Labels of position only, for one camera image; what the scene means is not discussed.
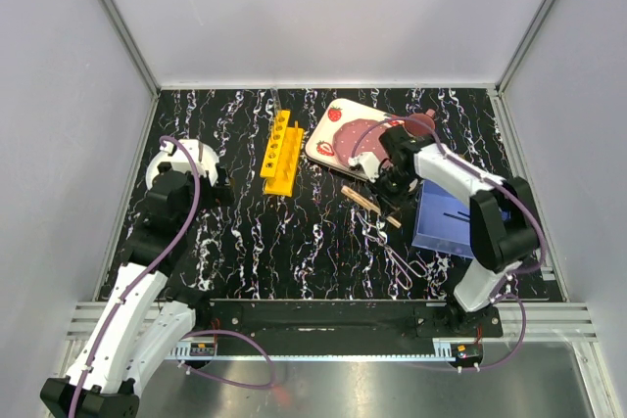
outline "black marble table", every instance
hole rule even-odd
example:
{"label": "black marble table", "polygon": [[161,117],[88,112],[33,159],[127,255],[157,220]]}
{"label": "black marble table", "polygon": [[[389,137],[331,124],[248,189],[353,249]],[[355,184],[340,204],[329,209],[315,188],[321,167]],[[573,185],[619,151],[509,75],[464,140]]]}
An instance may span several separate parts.
{"label": "black marble table", "polygon": [[[499,129],[481,89],[280,90],[290,122],[314,131],[328,104],[348,98],[406,116],[436,110],[443,142],[469,162],[509,176]],[[190,249],[170,278],[212,292],[214,299],[441,299],[452,268],[468,260],[410,246],[415,209],[405,210],[395,229],[345,198],[348,184],[362,183],[310,162],[299,161],[292,198],[263,194],[259,177],[273,105],[268,90],[164,91],[159,100],[121,237],[100,299],[108,298],[120,264],[123,242],[138,216],[144,175],[159,151],[159,137],[198,138],[213,147],[235,181],[236,202],[203,212],[189,234]],[[413,268],[410,281],[394,261]],[[540,274],[514,279],[506,287],[525,299],[545,299]]]}

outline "white wall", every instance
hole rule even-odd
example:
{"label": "white wall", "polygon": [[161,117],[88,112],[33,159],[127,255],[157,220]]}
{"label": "white wall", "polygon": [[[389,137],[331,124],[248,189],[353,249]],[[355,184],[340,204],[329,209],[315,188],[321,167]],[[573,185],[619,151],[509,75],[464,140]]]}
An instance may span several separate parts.
{"label": "white wall", "polygon": [[506,91],[568,292],[627,410],[627,2],[557,0]]}
{"label": "white wall", "polygon": [[0,0],[0,403],[34,417],[150,96],[97,0]]}
{"label": "white wall", "polygon": [[541,0],[116,0],[165,86],[501,77]]}

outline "wooden stick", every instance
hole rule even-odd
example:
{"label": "wooden stick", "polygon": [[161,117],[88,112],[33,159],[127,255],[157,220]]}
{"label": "wooden stick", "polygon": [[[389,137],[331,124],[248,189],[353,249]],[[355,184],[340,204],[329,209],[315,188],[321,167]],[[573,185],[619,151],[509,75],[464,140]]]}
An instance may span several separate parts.
{"label": "wooden stick", "polygon": [[[343,186],[342,187],[342,194],[344,196],[346,196],[347,198],[350,198],[351,200],[353,200],[354,202],[356,202],[358,205],[360,205],[362,208],[368,209],[368,210],[373,210],[374,212],[376,212],[377,214],[381,215],[381,209],[379,208],[379,206],[377,206],[375,203],[373,203],[372,201],[364,198],[362,195],[360,195],[357,191],[349,188],[348,186]],[[397,229],[401,228],[401,222],[399,222],[397,219],[395,219],[394,217],[392,217],[391,215],[388,215],[386,217],[387,221],[390,222],[393,226],[395,226]]]}

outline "yellow test tube rack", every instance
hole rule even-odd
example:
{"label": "yellow test tube rack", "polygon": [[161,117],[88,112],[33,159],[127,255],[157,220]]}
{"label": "yellow test tube rack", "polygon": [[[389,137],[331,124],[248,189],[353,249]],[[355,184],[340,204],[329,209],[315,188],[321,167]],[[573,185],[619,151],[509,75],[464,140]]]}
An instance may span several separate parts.
{"label": "yellow test tube rack", "polygon": [[298,127],[298,121],[289,127],[289,119],[290,111],[282,110],[272,123],[260,172],[266,195],[292,196],[305,129]]}

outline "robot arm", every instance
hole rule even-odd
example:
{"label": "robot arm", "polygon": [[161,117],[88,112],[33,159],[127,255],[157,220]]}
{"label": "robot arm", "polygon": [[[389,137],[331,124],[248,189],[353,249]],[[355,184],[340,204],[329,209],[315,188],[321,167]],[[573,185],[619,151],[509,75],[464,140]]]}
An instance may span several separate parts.
{"label": "robot arm", "polygon": [[[144,208],[124,245],[116,285],[104,312],[67,376],[48,379],[41,391],[42,400],[55,418],[69,416],[72,396],[86,369],[88,355],[100,337],[100,345],[79,391],[75,416],[133,417],[147,382],[167,353],[194,327],[203,329],[211,322],[206,293],[190,288],[176,292],[166,288],[185,251],[185,237],[121,300],[121,293],[166,251],[174,236],[183,229],[194,194],[192,164],[200,176],[199,208],[230,205],[234,200],[229,174],[218,165],[216,153],[197,140],[182,139],[180,144],[193,162],[167,142],[148,165]],[[167,302],[160,316],[137,340],[148,309],[164,288]],[[117,312],[108,320],[114,308]]]}
{"label": "robot arm", "polygon": [[411,204],[423,178],[469,207],[475,259],[455,286],[454,296],[462,313],[486,307],[503,277],[539,247],[536,232],[518,207],[487,181],[505,186],[537,218],[529,184],[519,177],[505,180],[470,163],[456,163],[458,157],[446,146],[432,138],[410,136],[402,126],[387,129],[380,142],[389,156],[387,166],[371,152],[349,162],[362,168],[383,210]]}

